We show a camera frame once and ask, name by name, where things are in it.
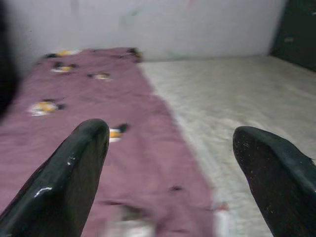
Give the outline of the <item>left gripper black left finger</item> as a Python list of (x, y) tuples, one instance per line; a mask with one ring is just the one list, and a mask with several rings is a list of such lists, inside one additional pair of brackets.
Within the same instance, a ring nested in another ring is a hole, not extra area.
[(79, 124), (0, 214), (0, 237), (80, 237), (108, 146), (103, 120)]

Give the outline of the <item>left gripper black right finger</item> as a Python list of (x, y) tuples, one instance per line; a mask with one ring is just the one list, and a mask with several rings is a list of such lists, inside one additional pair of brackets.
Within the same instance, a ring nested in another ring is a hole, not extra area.
[(273, 237), (316, 237), (316, 165), (288, 140), (238, 127), (233, 151)]

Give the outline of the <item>purple Mickey print duvet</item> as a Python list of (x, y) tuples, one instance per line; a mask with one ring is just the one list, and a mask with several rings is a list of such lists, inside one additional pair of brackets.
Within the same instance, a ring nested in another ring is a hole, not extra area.
[(0, 214), (82, 122), (101, 119), (109, 146), (80, 237), (112, 237), (127, 212), (151, 237), (214, 237), (211, 188), (131, 48), (48, 56), (0, 121)]

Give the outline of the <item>quilted cream mattress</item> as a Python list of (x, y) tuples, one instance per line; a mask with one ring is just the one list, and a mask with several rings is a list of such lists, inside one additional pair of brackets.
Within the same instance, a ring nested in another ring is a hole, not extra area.
[(272, 132), (316, 161), (316, 73), (273, 57), (140, 66), (169, 104), (216, 202), (229, 205), (230, 237), (273, 237), (234, 157), (233, 133), (245, 125)]

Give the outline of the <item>black tufted headboard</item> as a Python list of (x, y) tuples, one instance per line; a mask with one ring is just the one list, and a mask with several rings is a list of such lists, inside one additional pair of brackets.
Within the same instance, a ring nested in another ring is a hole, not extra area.
[(316, 0), (287, 0), (270, 55), (316, 73)]

